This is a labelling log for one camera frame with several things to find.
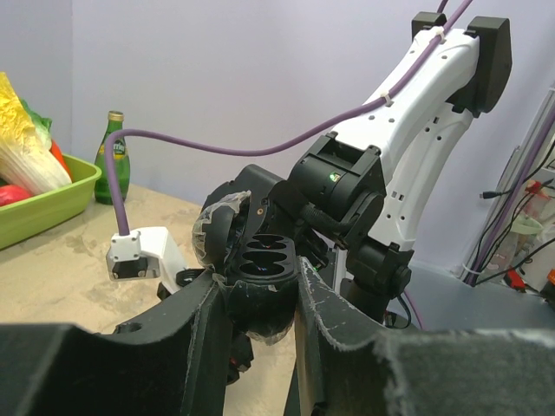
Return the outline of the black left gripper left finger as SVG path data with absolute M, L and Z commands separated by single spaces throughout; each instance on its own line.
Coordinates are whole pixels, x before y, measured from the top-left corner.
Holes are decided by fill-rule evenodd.
M 208 273 L 111 335 L 1 327 L 3 415 L 219 415 L 221 296 Z

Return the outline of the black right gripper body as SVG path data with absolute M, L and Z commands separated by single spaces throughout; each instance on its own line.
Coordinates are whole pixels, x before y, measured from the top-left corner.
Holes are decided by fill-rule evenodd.
M 238 176 L 210 193 L 206 208 L 234 193 L 249 192 L 243 236 L 273 234 L 291 239 L 299 256 L 313 267 L 329 265 L 329 245 L 323 240 L 342 229 L 341 223 L 312 204 L 290 181 L 257 165 L 248 165 Z

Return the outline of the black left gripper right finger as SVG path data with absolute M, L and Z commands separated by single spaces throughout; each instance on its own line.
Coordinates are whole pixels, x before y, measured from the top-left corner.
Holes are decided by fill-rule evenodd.
M 389 330 L 298 262 L 295 415 L 551 415 L 547 329 Z

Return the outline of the black earbud charging case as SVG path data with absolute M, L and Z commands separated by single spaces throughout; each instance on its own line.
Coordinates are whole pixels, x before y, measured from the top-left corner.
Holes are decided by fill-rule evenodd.
M 223 292 L 225 312 L 239 331 L 268 345 L 281 341 L 297 306 L 297 253 L 293 241 L 247 233 L 249 191 L 209 204 L 192 230 L 199 264 Z

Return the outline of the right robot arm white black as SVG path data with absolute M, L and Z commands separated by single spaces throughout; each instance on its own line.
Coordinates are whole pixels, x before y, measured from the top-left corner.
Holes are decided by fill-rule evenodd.
M 287 240 L 315 267 L 327 240 L 347 254 L 347 298 L 382 321 L 408 285 L 415 234 L 455 144 L 491 111 L 513 64 L 506 18 L 456 29 L 440 12 L 412 22 L 411 45 L 362 107 L 318 128 L 281 179 L 250 165 L 210 194 L 193 228 L 202 265 L 220 275 L 272 277 Z

